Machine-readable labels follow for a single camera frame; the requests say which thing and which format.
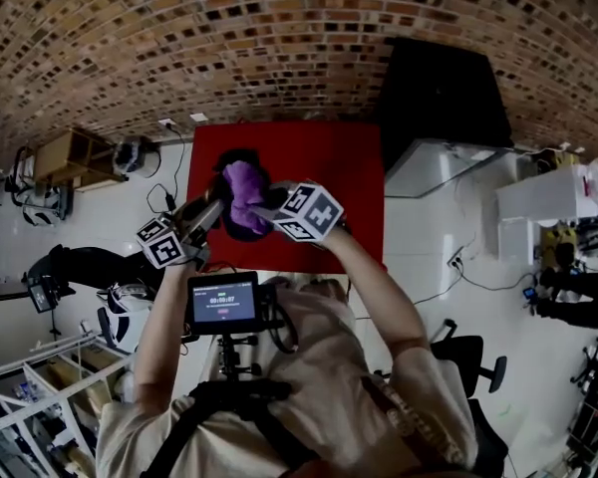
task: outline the phone screen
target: phone screen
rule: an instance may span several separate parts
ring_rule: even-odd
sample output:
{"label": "phone screen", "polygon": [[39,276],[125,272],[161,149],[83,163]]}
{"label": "phone screen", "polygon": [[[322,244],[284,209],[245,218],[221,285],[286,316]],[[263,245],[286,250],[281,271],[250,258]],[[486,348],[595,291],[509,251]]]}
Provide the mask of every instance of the phone screen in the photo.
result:
{"label": "phone screen", "polygon": [[192,308],[197,323],[220,323],[255,318],[252,282],[194,287]]}

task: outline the person's left arm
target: person's left arm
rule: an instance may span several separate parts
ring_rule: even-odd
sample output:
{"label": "person's left arm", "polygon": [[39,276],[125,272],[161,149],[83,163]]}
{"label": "person's left arm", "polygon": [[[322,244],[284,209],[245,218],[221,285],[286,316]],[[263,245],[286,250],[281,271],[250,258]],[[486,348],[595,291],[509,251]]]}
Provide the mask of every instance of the person's left arm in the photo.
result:
{"label": "person's left arm", "polygon": [[186,266],[166,268],[142,332],[135,366],[135,404],[150,414],[161,414],[170,404],[191,271]]}

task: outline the person's right arm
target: person's right arm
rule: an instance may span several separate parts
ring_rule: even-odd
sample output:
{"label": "person's right arm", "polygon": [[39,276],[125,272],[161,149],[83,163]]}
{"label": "person's right arm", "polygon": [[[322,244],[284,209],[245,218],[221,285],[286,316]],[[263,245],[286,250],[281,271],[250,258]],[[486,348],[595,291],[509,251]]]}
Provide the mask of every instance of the person's right arm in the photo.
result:
{"label": "person's right arm", "polygon": [[341,262],[393,358],[412,347],[430,348],[419,312],[381,265],[345,230],[322,243]]}

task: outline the glass panel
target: glass panel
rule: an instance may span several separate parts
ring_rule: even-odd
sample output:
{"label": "glass panel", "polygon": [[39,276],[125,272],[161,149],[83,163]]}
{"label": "glass panel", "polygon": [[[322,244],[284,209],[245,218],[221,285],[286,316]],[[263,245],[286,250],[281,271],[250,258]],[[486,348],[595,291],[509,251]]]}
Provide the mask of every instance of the glass panel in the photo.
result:
{"label": "glass panel", "polygon": [[421,196],[495,154],[456,143],[420,141],[413,147],[416,150],[386,182],[386,196]]}

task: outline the brick wall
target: brick wall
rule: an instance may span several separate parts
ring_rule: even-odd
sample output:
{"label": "brick wall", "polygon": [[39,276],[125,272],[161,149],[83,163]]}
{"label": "brick wall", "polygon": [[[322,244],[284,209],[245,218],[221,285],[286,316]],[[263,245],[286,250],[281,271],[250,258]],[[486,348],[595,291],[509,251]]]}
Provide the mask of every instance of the brick wall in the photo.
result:
{"label": "brick wall", "polygon": [[72,124],[362,119],[393,36],[488,54],[516,141],[598,153],[598,0],[0,0],[0,164]]}

